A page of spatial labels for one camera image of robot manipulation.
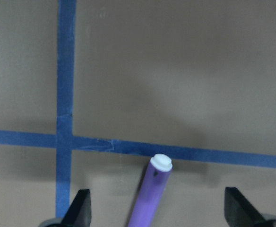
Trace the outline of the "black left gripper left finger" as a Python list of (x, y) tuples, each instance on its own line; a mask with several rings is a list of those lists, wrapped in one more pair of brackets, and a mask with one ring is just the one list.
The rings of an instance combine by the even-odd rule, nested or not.
[(67, 213), (62, 219), (62, 227), (89, 227), (91, 224), (91, 195), (89, 189), (77, 192)]

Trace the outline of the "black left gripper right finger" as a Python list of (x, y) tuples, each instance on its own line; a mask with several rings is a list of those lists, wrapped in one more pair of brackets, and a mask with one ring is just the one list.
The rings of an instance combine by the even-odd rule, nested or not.
[(269, 227), (270, 224), (235, 187), (224, 191), (224, 218), (230, 227)]

